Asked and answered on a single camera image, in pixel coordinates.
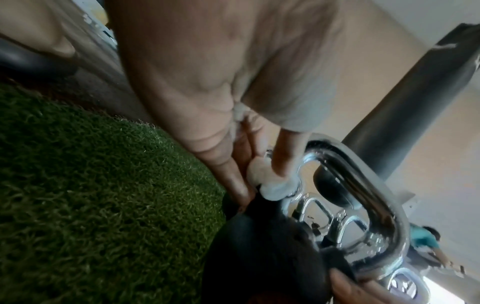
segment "hand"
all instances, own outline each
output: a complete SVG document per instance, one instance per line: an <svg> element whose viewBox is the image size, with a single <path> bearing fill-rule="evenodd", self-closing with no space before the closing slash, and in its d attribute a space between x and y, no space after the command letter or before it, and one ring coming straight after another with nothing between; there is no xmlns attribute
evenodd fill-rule
<svg viewBox="0 0 480 304"><path fill-rule="evenodd" d="M106 1L130 84L158 126L202 161L242 206L246 169L267 148L284 178L334 93L338 0Z"/></svg>
<svg viewBox="0 0 480 304"><path fill-rule="evenodd" d="M333 297L340 304L409 304L374 281L357 285L336 269L330 278Z"/></svg>

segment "green turf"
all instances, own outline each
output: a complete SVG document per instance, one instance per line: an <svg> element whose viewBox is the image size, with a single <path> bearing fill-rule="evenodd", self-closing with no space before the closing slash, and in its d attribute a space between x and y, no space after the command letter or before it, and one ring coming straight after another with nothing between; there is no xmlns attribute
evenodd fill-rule
<svg viewBox="0 0 480 304"><path fill-rule="evenodd" d="M0 85L0 303L199 302L222 189L162 131Z"/></svg>

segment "ceiling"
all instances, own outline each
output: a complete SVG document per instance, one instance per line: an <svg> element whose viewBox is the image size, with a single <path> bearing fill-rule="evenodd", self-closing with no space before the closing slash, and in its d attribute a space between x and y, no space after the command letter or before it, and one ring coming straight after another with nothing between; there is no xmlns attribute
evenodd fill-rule
<svg viewBox="0 0 480 304"><path fill-rule="evenodd" d="M460 23L480 23L479 0L372 0L426 46ZM480 73L472 84L480 90Z"/></svg>

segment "teal shirt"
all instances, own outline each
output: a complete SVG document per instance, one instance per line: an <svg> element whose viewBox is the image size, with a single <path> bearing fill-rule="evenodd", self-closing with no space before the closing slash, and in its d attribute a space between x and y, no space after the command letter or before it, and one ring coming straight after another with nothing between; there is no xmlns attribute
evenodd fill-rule
<svg viewBox="0 0 480 304"><path fill-rule="evenodd" d="M435 236L430 231L414 224L410 224L410 245L414 248L424 246L430 248L440 247Z"/></svg>

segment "black kettlebell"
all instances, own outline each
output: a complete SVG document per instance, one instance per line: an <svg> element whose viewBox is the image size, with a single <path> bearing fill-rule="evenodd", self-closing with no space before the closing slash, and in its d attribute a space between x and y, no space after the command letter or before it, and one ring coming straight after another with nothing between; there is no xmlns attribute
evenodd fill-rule
<svg viewBox="0 0 480 304"><path fill-rule="evenodd" d="M326 303L332 297L331 268L355 279L338 249L319 248L305 225L283 214L282 201L268 201L258 193L210 245L201 302L244 304L268 292L299 303Z"/></svg>

